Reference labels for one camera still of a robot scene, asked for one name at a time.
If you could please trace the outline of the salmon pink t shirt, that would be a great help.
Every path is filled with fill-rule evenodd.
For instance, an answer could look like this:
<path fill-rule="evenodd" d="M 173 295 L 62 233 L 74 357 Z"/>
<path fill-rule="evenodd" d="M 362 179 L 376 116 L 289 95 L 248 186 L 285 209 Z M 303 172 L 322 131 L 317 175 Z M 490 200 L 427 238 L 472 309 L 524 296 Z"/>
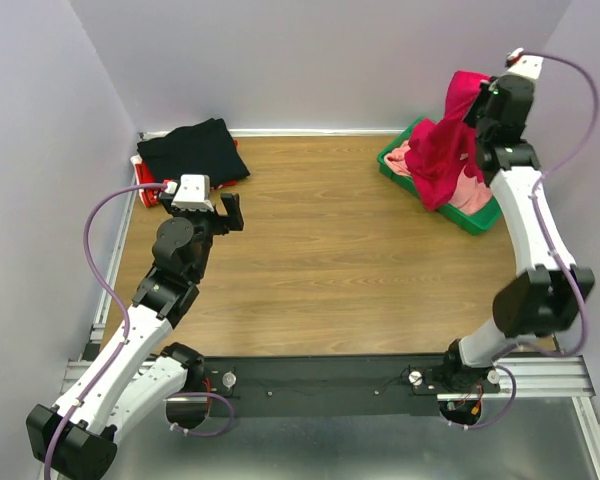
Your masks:
<path fill-rule="evenodd" d="M 411 178 L 405 163 L 405 155 L 409 152 L 409 141 L 403 141 L 398 147 L 390 150 L 383 156 L 384 164 L 392 173 L 399 177 Z M 483 182 L 476 177 L 468 177 L 462 170 L 456 188 L 449 201 L 449 205 L 465 215 L 474 215 L 481 210 L 492 198 L 492 193 Z"/>

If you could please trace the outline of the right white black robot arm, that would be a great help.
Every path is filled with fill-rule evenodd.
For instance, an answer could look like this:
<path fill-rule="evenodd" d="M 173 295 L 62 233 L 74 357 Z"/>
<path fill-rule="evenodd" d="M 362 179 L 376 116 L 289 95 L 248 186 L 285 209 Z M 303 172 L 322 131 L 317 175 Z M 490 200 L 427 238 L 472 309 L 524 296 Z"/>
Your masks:
<path fill-rule="evenodd" d="M 465 117 L 476 133 L 476 164 L 506 222 L 516 276 L 494 297 L 491 318 L 449 345 L 433 376 L 449 392 L 485 380 L 494 361 L 515 347 L 570 329 L 595 283 L 592 270 L 577 266 L 561 240 L 538 157 L 522 137 L 534 90 L 521 76 L 492 78 Z"/>

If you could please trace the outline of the green plastic bin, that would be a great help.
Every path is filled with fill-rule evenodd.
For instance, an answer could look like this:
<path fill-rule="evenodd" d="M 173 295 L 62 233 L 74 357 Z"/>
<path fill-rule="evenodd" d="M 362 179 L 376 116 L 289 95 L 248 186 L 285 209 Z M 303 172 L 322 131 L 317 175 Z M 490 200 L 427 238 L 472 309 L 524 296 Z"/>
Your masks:
<path fill-rule="evenodd" d="M 416 198 L 419 198 L 419 193 L 415 187 L 413 178 L 411 177 L 408 179 L 399 177 L 398 175 L 392 173 L 391 170 L 384 164 L 383 156 L 390 150 L 398 147 L 403 141 L 409 140 L 414 128 L 423 120 L 423 116 L 417 117 L 405 130 L 400 132 L 396 138 L 391 140 L 389 144 L 377 155 L 379 173 L 389 179 L 399 188 L 405 190 Z M 449 204 L 441 206 L 437 209 L 437 212 L 471 235 L 480 235 L 489 231 L 502 215 L 501 208 L 493 196 L 491 200 L 474 215 L 465 215 Z"/>

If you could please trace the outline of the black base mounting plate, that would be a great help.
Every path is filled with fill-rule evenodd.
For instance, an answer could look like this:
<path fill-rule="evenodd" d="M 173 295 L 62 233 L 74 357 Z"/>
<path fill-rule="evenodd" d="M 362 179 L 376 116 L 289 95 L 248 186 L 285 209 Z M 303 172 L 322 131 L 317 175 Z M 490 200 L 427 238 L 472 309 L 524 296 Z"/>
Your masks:
<path fill-rule="evenodd" d="M 499 390 L 493 368 L 462 367 L 442 354 L 208 357 L 204 374 L 219 399 L 169 399 L 169 421 L 436 416 L 445 398 L 468 409 L 472 395 Z"/>

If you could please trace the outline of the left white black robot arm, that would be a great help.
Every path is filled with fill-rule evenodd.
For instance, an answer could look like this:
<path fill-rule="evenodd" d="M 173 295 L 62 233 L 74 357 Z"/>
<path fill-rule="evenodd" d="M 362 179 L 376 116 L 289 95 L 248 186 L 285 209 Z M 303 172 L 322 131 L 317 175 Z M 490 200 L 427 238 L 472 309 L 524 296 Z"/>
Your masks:
<path fill-rule="evenodd" d="M 212 390 L 202 355 L 186 346 L 166 347 L 146 372 L 140 370 L 197 298 L 214 238 L 244 227 L 239 196 L 224 193 L 221 201 L 224 214 L 206 199 L 163 194 L 171 217 L 156 232 L 152 266 L 123 309 L 121 326 L 52 406 L 36 405 L 26 419 L 44 478 L 102 478 L 121 439 L 171 397 L 200 399 L 205 415 L 223 405 L 235 417 L 230 401 Z"/>

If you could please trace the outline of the aluminium frame rail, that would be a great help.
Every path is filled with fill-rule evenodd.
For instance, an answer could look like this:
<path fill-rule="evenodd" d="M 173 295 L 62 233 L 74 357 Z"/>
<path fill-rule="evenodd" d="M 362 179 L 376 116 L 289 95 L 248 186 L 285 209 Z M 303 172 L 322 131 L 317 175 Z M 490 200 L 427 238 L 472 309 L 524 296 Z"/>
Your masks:
<path fill-rule="evenodd" d="M 69 390 L 92 362 L 70 361 L 65 370 L 60 395 Z M 154 361 L 145 361 L 133 380 L 145 373 Z M 594 397 L 594 386 L 585 362 L 581 357 L 550 358 L 535 356 L 509 356 L 497 365 L 507 368 L 515 377 L 516 398 Z M 506 373 L 499 373 L 501 393 L 487 397 L 502 398 L 511 393 L 511 380 Z"/>

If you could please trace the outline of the black folded t shirt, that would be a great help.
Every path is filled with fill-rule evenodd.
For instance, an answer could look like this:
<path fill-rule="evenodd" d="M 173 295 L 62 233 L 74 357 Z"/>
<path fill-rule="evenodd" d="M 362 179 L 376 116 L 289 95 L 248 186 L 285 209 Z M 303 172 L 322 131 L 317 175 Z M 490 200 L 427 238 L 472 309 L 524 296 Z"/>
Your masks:
<path fill-rule="evenodd" d="M 218 187 L 250 176 L 222 118 L 140 141 L 137 153 L 157 182 L 197 174 L 208 176 L 210 185 Z"/>

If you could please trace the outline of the magenta t shirt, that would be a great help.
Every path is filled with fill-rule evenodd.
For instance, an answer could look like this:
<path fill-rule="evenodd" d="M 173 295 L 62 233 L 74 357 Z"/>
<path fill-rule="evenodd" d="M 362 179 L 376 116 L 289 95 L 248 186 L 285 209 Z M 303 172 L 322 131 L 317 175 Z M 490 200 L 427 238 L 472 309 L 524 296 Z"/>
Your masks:
<path fill-rule="evenodd" d="M 488 79 L 481 73 L 455 72 L 447 89 L 442 118 L 437 122 L 426 118 L 411 133 L 405 163 L 428 210 L 449 204 L 462 170 L 468 177 L 484 183 L 475 160 L 475 130 L 464 123 L 464 117 L 479 93 L 480 84 Z"/>

